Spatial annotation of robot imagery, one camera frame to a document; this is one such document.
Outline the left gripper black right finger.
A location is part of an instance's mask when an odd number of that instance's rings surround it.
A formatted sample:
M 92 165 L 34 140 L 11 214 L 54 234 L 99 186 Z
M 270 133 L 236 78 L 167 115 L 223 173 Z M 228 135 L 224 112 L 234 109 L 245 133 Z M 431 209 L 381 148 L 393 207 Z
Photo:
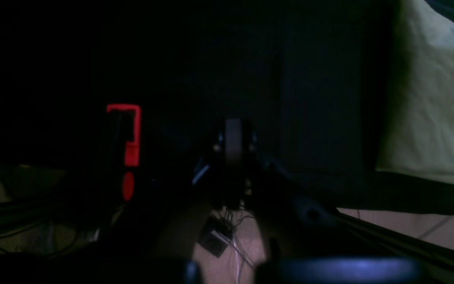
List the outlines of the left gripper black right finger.
M 305 194 L 279 164 L 258 149 L 250 121 L 241 120 L 244 165 L 267 261 L 256 284 L 419 284 L 418 262 L 398 257 L 348 230 L 338 210 Z

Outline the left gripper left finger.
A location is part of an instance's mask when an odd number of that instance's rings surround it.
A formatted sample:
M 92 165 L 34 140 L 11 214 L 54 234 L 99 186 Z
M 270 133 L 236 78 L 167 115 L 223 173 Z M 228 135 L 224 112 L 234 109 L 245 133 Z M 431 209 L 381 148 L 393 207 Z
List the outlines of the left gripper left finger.
M 140 252 L 148 279 L 155 284 L 201 284 L 192 259 L 212 210 L 237 209 L 243 192 L 243 119 L 214 124 L 173 163 L 150 172 L 146 192 L 145 244 Z

